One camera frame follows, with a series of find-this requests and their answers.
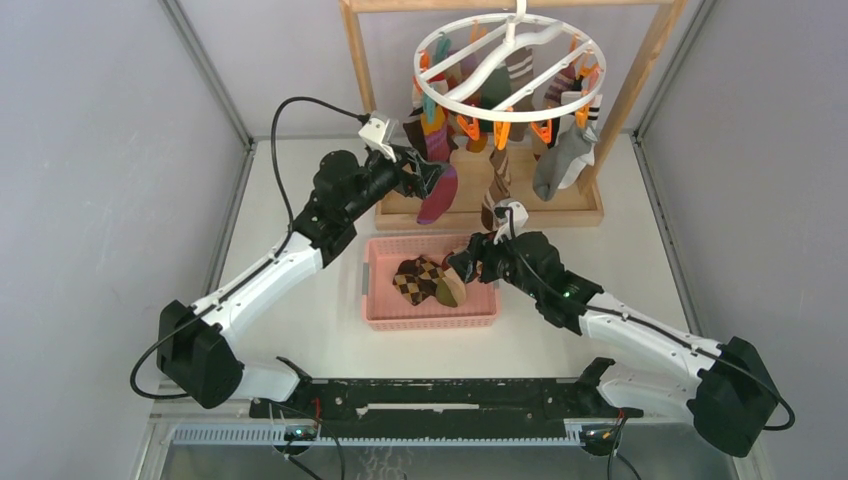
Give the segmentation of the beige striped sock red heel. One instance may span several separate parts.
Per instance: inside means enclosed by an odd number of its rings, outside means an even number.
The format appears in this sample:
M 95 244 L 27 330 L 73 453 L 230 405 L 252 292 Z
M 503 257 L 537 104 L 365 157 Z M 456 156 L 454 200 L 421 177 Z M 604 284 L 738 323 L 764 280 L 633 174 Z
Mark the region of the beige striped sock red heel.
M 447 256 L 450 253 L 448 253 L 439 264 L 441 274 L 437 280 L 436 299 L 444 306 L 458 308 L 467 301 L 467 285 L 470 283 L 462 283 L 456 273 L 448 268 Z

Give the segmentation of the brown yellow argyle sock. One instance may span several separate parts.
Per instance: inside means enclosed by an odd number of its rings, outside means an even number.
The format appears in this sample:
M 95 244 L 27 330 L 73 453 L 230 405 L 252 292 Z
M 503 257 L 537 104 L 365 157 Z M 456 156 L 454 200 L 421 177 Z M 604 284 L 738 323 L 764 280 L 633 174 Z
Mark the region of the brown yellow argyle sock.
M 418 306 L 436 295 L 440 266 L 434 261 L 419 256 L 403 260 L 392 277 L 395 290 L 412 306 Z

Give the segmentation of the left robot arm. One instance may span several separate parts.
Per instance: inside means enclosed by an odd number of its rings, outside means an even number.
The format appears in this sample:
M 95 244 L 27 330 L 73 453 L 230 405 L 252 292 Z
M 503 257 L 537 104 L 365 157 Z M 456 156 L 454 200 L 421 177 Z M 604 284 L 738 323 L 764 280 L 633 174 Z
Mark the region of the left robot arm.
M 233 347 L 288 290 L 332 263 L 355 238 L 355 221 L 388 193 L 426 199 L 455 177 L 449 164 L 427 162 L 413 148 L 392 151 L 387 157 L 371 150 L 365 163 L 346 150 L 325 155 L 303 211 L 268 254 L 191 305 L 174 300 L 163 308 L 156 364 L 183 397 L 206 409 L 230 399 L 269 399 L 290 417 L 310 409 L 313 392 L 293 367 L 247 365 Z

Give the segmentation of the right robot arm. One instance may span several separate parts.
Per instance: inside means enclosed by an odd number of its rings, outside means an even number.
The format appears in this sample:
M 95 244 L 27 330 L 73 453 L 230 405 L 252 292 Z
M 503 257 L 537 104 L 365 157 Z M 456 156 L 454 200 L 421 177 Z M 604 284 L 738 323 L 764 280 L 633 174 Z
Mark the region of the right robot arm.
M 604 360 L 578 402 L 592 416 L 638 409 L 694 427 L 719 451 L 746 457 L 783 399 L 756 347 L 722 343 L 668 326 L 626 306 L 601 285 L 567 269 L 541 232 L 508 240 L 474 233 L 447 265 L 469 283 L 503 281 L 531 297 L 556 328 L 612 345 L 629 361 Z

